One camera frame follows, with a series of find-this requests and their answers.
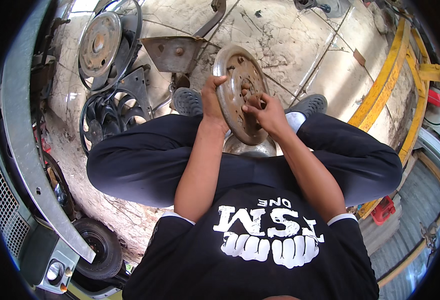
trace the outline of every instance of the gray shoe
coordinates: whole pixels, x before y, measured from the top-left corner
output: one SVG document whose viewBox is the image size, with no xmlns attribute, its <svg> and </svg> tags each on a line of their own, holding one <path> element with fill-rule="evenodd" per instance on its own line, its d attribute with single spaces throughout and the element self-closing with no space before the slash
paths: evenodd
<svg viewBox="0 0 440 300">
<path fill-rule="evenodd" d="M 173 105 L 182 116 L 194 117 L 203 114 L 202 97 L 191 88 L 179 87 L 173 93 Z"/>
<path fill-rule="evenodd" d="M 287 108 L 285 110 L 285 114 L 292 111 L 301 112 L 307 118 L 315 112 L 324 114 L 327 112 L 327 99 L 325 99 L 325 96 L 320 95 L 319 93 L 314 95 L 312 94 L 303 98 L 294 106 Z"/>
</svg>

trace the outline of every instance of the rusty flywheel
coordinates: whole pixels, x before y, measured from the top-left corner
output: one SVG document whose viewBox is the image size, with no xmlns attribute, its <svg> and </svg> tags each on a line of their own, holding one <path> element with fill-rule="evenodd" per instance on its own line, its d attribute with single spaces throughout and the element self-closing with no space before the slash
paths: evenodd
<svg viewBox="0 0 440 300">
<path fill-rule="evenodd" d="M 213 75 L 227 76 L 227 81 L 217 87 L 217 98 L 223 117 L 233 134 L 243 143 L 255 146 L 263 142 L 267 132 L 251 115 L 244 114 L 242 105 L 257 93 L 269 93 L 266 78 L 257 61 L 244 48 L 229 45 L 215 57 Z"/>
</svg>

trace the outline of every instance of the black pants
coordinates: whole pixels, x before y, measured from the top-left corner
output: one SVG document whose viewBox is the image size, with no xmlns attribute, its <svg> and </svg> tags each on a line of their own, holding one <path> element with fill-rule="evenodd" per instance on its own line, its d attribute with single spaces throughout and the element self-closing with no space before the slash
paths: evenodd
<svg viewBox="0 0 440 300">
<path fill-rule="evenodd" d="M 168 207 L 187 165 L 201 117 L 167 115 L 110 137 L 90 152 L 86 171 L 101 192 L 153 207 Z M 314 150 L 342 189 L 346 206 L 397 188 L 402 164 L 395 151 L 354 126 L 313 114 L 297 136 Z M 224 153 L 217 192 L 261 184 L 301 193 L 283 156 L 251 158 Z"/>
</svg>

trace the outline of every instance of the t-shirt print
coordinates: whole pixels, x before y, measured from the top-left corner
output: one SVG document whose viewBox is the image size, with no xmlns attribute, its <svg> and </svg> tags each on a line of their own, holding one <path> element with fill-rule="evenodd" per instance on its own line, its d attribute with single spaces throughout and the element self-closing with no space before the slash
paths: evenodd
<svg viewBox="0 0 440 300">
<path fill-rule="evenodd" d="M 213 225 L 213 231 L 223 232 L 223 243 L 220 249 L 223 253 L 230 256 L 239 256 L 246 261 L 257 260 L 264 262 L 272 251 L 273 261 L 277 265 L 283 265 L 289 269 L 301 267 L 312 261 L 319 254 L 319 243 L 324 243 L 323 234 L 319 237 L 315 234 L 314 225 L 316 220 L 302 218 L 308 225 L 302 227 L 294 220 L 287 220 L 286 215 L 299 218 L 297 211 L 292 209 L 292 204 L 285 198 L 277 197 L 276 200 L 261 200 L 257 204 L 259 207 L 250 209 L 236 209 L 234 206 L 218 206 L 218 225 Z M 282 224 L 285 229 L 275 227 L 262 230 L 262 217 L 270 218 L 272 222 Z M 233 223 L 239 220 L 248 234 L 240 234 L 230 231 Z M 275 237 L 290 237 L 282 240 Z"/>
</svg>

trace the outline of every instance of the spare tire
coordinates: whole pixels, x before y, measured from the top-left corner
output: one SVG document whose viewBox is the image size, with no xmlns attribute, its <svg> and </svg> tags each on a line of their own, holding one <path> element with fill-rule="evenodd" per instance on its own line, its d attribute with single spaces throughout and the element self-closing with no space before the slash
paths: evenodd
<svg viewBox="0 0 440 300">
<path fill-rule="evenodd" d="M 76 270 L 95 280 L 109 279 L 118 274 L 123 258 L 121 245 L 115 233 L 101 222 L 89 218 L 78 219 L 73 225 L 93 251 L 97 253 L 92 263 L 80 257 Z"/>
</svg>

